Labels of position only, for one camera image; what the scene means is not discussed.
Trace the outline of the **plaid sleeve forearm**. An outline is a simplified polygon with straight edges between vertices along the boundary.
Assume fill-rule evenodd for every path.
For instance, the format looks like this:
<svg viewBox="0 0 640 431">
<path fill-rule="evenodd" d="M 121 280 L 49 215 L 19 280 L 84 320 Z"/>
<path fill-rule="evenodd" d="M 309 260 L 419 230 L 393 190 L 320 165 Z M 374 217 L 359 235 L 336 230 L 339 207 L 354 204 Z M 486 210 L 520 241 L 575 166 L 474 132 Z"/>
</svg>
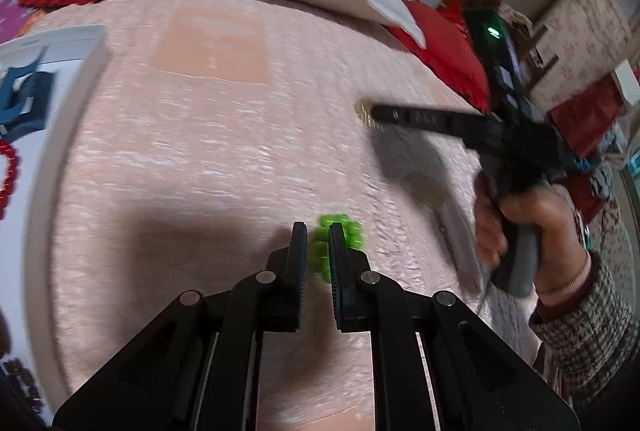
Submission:
<svg viewBox="0 0 640 431">
<path fill-rule="evenodd" d="M 555 307 L 539 302 L 529 327 L 555 359 L 578 411 L 639 392 L 639 318 L 595 253 L 575 297 Z"/>
</svg>

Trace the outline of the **person's right hand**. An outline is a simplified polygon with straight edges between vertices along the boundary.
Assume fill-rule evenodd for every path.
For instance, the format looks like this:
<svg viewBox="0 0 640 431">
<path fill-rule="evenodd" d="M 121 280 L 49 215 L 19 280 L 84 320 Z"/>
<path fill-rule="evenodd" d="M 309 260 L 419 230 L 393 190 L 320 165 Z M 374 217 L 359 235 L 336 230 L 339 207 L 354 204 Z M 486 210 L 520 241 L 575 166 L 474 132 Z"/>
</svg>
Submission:
<svg viewBox="0 0 640 431">
<path fill-rule="evenodd" d="M 549 186 L 537 186 L 522 195 L 506 196 L 495 205 L 482 173 L 477 174 L 474 188 L 476 250 L 480 261 L 495 269 L 506 255 L 508 243 L 500 217 L 517 225 L 536 225 L 541 229 L 536 292 L 549 307 L 570 299 L 589 275 L 590 257 L 579 241 L 573 211 L 564 198 Z"/>
</svg>

